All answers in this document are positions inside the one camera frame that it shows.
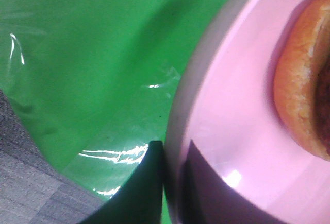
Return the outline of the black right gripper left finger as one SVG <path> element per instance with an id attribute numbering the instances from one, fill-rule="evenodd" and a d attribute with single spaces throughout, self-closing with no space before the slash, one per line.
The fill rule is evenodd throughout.
<path id="1" fill-rule="evenodd" d="M 151 141 L 127 182 L 82 223 L 161 223 L 163 181 L 163 143 Z"/>

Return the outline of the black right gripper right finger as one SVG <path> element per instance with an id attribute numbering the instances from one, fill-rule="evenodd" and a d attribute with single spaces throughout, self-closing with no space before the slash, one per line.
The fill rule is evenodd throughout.
<path id="1" fill-rule="evenodd" d="M 282 223 L 230 188 L 190 142 L 181 191 L 183 223 Z"/>

